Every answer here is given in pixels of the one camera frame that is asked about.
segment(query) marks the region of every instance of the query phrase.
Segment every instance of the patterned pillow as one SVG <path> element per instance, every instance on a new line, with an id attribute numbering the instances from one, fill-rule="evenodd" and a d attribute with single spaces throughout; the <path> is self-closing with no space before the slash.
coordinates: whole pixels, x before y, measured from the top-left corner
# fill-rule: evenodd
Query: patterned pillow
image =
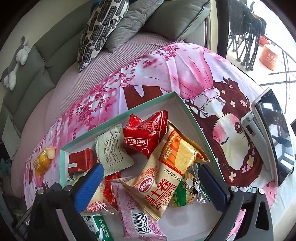
<path id="1" fill-rule="evenodd" d="M 92 12 L 80 39 L 77 58 L 80 72 L 98 55 L 128 6 L 129 0 L 102 0 Z"/>

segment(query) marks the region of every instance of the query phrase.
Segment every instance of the gray and white plush toy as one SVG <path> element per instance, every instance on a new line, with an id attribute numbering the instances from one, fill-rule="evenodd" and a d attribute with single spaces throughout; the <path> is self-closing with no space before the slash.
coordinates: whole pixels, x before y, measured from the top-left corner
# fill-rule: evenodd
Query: gray and white plush toy
<path id="1" fill-rule="evenodd" d="M 27 61 L 30 48 L 26 46 L 27 39 L 22 37 L 22 45 L 17 48 L 10 65 L 3 71 L 1 76 L 1 83 L 4 84 L 7 88 L 13 90 L 15 88 L 17 79 L 16 72 L 19 69 L 20 65 L 24 65 Z"/>

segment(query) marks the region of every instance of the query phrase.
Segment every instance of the white flower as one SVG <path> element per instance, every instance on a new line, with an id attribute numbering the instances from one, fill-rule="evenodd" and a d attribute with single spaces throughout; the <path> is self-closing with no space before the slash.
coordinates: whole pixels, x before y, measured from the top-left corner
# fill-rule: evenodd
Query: white flower
<path id="1" fill-rule="evenodd" d="M 253 167 L 254 160 L 255 160 L 255 158 L 253 156 L 249 156 L 249 159 L 247 161 L 248 165 L 250 165 L 251 167 Z"/>
<path id="2" fill-rule="evenodd" d="M 236 173 L 231 172 L 230 176 L 228 177 L 228 179 L 230 179 L 233 182 L 233 179 L 236 177 Z"/>

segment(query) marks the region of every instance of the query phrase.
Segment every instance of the daliyuan logo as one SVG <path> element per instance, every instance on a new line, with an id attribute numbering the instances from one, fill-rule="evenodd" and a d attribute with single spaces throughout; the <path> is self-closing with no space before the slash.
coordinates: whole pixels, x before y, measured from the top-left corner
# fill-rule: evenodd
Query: daliyuan logo
<path id="1" fill-rule="evenodd" d="M 126 143 L 136 146 L 148 146 L 148 139 L 128 137 Z"/>
<path id="2" fill-rule="evenodd" d="M 153 184 L 153 179 L 151 177 L 145 178 L 139 185 L 139 192 L 146 192 Z"/>

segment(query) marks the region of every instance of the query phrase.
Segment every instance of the smartphone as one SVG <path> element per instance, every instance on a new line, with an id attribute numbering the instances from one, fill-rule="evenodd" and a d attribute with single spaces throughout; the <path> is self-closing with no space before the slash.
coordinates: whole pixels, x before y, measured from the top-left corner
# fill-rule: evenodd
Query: smartphone
<path id="1" fill-rule="evenodd" d="M 267 141 L 272 178 L 280 187 L 294 169 L 294 134 L 271 88 L 253 103 L 252 110 Z"/>

